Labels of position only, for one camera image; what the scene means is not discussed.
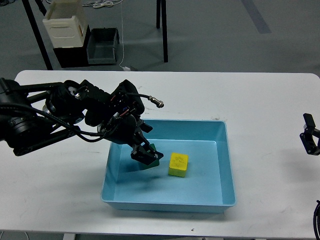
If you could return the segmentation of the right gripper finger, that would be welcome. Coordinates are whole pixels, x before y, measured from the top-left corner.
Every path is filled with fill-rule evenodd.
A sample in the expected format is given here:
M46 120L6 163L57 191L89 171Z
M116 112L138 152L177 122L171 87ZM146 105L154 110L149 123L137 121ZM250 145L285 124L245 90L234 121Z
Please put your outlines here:
M310 113L304 113L305 121L304 132L299 136L302 144L309 155L320 155L320 130L316 128L313 116Z

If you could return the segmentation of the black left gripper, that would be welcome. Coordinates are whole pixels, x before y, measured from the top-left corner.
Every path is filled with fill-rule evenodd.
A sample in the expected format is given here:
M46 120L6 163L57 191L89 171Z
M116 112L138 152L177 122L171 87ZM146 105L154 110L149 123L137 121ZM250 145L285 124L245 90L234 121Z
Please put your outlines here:
M157 151L147 140L143 132L149 133L153 127L148 125L139 115L113 116L98 125L98 132L104 134L104 139L120 145L132 147L130 157L147 166L160 160L164 154Z

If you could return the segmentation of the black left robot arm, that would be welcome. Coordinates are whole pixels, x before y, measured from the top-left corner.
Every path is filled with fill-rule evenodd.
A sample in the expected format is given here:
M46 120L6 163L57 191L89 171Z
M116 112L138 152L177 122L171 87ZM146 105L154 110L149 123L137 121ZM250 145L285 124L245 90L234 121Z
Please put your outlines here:
M141 119L143 95L128 80L107 93L87 80L20 85L0 80L0 139L16 156L72 136L94 143L106 139L132 148L147 166L164 155L144 137L152 127Z

